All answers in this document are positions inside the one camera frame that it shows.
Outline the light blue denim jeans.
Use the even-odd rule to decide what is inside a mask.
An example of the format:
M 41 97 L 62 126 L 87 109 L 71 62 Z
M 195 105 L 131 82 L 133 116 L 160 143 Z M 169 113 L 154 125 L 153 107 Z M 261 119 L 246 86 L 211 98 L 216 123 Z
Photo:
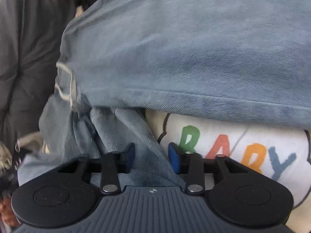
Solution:
M 20 185 L 129 143 L 122 185 L 182 185 L 143 111 L 309 129 L 310 0 L 98 0 L 57 67 L 39 121 L 50 152 L 26 156 Z

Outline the white baby print garment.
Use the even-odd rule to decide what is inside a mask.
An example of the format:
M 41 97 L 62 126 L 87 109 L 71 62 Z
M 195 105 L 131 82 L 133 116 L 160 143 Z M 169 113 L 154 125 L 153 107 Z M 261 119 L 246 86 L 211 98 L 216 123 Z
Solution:
M 286 186 L 294 198 L 287 226 L 294 232 L 310 232 L 310 131 L 156 110 L 147 110 L 145 118 L 164 151 L 175 143 L 208 159 L 224 154 Z

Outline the dark grey duvet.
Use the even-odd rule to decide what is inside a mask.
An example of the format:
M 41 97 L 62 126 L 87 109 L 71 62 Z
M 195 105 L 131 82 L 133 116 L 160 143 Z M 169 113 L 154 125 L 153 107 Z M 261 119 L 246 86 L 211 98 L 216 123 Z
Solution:
M 1 0 L 1 142 L 39 130 L 43 108 L 54 91 L 64 29 L 77 0 Z

